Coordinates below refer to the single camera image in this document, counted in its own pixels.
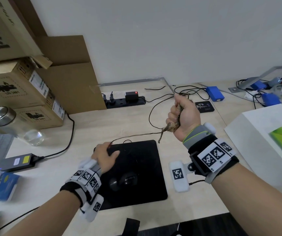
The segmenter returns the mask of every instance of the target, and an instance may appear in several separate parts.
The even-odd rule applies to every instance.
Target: blue box
[[[0,200],[10,200],[16,188],[19,175],[0,171]]]
[[[281,103],[279,97],[277,95],[275,95],[274,93],[264,93],[264,94],[262,94],[262,100],[267,107]]]
[[[206,92],[209,94],[210,99],[212,99],[213,102],[222,101],[224,99],[223,94],[216,86],[206,87]]]
[[[263,90],[267,87],[267,85],[262,83],[260,80],[258,80],[257,82],[250,85],[250,87],[253,88],[254,90]]]

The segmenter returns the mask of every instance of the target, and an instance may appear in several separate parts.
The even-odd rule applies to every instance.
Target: yellow sticker
[[[24,159],[23,159],[23,164],[24,164],[24,163],[28,163],[29,157],[30,157],[30,156],[25,156],[25,157],[24,157]]]

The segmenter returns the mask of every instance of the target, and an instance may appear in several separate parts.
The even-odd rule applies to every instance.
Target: desk
[[[144,88],[159,88],[164,85],[165,83],[162,81],[153,81],[101,87],[101,91],[137,90],[140,96],[145,96],[147,100],[152,100],[170,93],[170,89],[165,87],[159,91],[152,91],[144,90]],[[224,128],[240,113],[252,110],[253,103],[227,93],[223,94],[225,96],[224,101],[213,103],[215,111],[201,114],[201,121],[202,123],[209,122],[213,124],[217,129],[217,137],[224,138],[233,145]],[[198,95],[191,95],[190,98],[196,102],[202,101]],[[61,156],[44,160],[32,169],[17,173],[23,177],[17,186],[12,201],[0,202],[0,210],[2,211],[0,226],[28,210],[42,205],[53,197],[65,180],[76,171],[79,162],[91,156],[94,147],[98,143],[112,141],[123,136],[157,132],[158,129],[149,124],[148,115],[152,107],[159,101],[161,100],[158,99],[140,106],[71,115],[71,118],[75,120],[75,133],[70,148]],[[164,127],[166,125],[165,119],[173,103],[174,99],[172,98],[155,107],[151,115],[153,125],[157,127]],[[30,152],[39,156],[58,152],[67,146],[71,129],[72,122],[65,118],[62,127],[43,130],[46,140],[40,146],[32,147],[14,139],[7,157]],[[155,139],[157,141],[159,134],[135,136],[129,139],[132,141]],[[122,143],[124,140],[120,139],[115,143]],[[170,177],[168,163],[176,160],[182,160],[184,163],[189,162],[190,158],[188,157],[187,150],[169,132],[164,133],[161,143],[157,144],[157,146],[168,193],[167,200],[103,210],[98,213],[93,223],[86,222],[76,214],[64,235],[119,235],[122,234],[126,218],[140,220],[140,230],[144,230],[228,212],[217,193],[209,184],[197,183],[190,186],[189,192],[176,193]],[[240,159],[241,164],[250,169],[240,154],[237,157]],[[200,179],[203,179],[203,177],[194,174],[188,175],[189,182]],[[17,222],[19,220],[5,228],[2,232],[4,233]]]

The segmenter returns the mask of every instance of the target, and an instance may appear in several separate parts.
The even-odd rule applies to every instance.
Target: hand
[[[120,151],[115,151],[108,155],[107,148],[109,147],[110,142],[103,144],[98,144],[94,153],[92,154],[92,159],[96,160],[102,169],[102,174],[109,171],[115,164],[116,158],[119,156]]]
[[[171,107],[168,113],[167,124],[177,121],[179,104],[183,107],[183,111],[180,115],[180,127],[174,132],[174,135],[182,142],[195,127],[201,124],[201,118],[200,112],[194,103],[187,99],[187,97],[175,93],[175,105]]]

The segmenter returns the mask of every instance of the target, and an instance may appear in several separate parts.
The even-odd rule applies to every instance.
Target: white wall
[[[282,0],[31,0],[48,35],[84,35],[99,83],[243,79],[282,65]]]

